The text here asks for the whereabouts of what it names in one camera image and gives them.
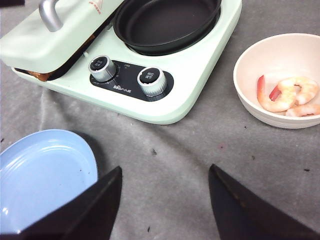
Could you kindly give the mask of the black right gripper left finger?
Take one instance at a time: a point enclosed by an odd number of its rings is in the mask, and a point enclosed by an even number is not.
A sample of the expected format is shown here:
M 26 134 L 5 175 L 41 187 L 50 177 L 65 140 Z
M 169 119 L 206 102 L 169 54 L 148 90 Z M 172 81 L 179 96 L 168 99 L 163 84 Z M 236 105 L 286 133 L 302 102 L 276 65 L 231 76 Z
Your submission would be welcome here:
M 108 240 L 122 193 L 123 173 L 117 166 L 75 199 L 16 236 L 18 240 Z

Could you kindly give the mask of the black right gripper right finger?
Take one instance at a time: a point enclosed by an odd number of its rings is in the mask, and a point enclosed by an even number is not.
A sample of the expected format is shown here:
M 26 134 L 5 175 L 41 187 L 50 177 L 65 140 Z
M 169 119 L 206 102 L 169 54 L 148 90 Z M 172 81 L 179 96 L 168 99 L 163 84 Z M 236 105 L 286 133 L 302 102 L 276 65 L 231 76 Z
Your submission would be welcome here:
M 208 171 L 213 215 L 222 240 L 318 240 L 320 234 L 263 200 L 216 164 Z

